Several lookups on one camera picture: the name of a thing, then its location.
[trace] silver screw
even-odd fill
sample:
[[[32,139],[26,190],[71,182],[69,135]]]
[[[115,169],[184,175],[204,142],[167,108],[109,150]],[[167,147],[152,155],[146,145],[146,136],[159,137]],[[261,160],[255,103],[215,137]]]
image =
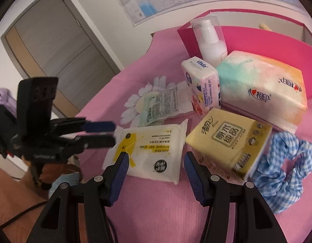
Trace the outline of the silver screw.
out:
[[[97,176],[94,177],[94,181],[95,182],[100,182],[102,180],[103,180],[103,176],[102,175],[97,175]]]
[[[247,183],[246,183],[246,186],[247,186],[248,188],[254,188],[254,187],[255,187],[255,185],[254,185],[252,182],[247,182]]]
[[[217,182],[220,180],[220,177],[218,175],[211,175],[211,180]]]
[[[68,187],[68,183],[62,183],[60,185],[60,189],[66,189]]]

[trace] gray door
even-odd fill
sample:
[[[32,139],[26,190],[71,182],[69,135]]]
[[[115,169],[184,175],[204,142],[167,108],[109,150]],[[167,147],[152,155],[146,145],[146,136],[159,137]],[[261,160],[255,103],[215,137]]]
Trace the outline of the gray door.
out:
[[[15,28],[45,75],[59,77],[58,89],[78,110],[118,72],[63,0],[39,0],[15,23]]]

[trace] checkered fabric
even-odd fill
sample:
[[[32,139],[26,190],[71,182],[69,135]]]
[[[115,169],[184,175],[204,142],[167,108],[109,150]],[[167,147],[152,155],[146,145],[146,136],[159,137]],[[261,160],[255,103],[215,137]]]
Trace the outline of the checkered fabric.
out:
[[[285,159],[296,160],[286,176],[281,169]],[[281,213],[302,195],[302,179],[312,172],[312,143],[299,140],[289,132],[273,135],[266,156],[263,156],[252,181],[272,209]]]

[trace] yellow object in box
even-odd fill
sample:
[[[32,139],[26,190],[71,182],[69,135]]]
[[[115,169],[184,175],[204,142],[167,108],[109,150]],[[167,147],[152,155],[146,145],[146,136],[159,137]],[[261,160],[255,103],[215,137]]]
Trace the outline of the yellow object in box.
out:
[[[257,168],[271,132],[268,124],[213,108],[185,141],[247,181]]]

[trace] pink tablecloth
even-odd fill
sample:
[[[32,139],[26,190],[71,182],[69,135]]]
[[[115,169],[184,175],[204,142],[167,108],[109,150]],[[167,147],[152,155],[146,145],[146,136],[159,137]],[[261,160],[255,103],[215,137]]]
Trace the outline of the pink tablecloth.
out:
[[[88,120],[112,120],[128,128],[139,119],[135,106],[141,96],[184,80],[181,62],[188,58],[176,28],[155,33],[148,52],[115,76],[79,116]],[[308,105],[297,135],[312,142],[312,99]],[[183,120],[180,117],[166,123]],[[195,117],[190,115],[189,128],[193,122]],[[80,156],[86,180],[102,173],[106,152],[86,150]],[[115,224],[121,243],[193,243],[200,240],[207,211],[195,200],[186,173],[181,169],[178,185],[127,176],[119,200],[107,209],[107,214]],[[304,180],[301,199],[276,218],[289,243],[304,241],[312,229],[312,173]],[[232,242],[233,225],[234,218],[231,218],[227,242]]]

